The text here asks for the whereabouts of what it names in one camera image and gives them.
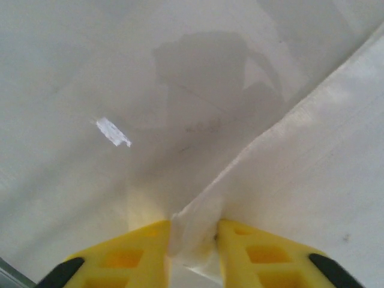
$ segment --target yellow tool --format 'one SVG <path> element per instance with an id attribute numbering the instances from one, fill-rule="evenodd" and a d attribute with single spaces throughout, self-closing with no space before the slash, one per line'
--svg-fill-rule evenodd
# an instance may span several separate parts
<path id="1" fill-rule="evenodd" d="M 36 288 L 166 288 L 170 222 L 76 253 Z M 323 252 L 229 220 L 218 224 L 226 288 L 363 288 Z"/>

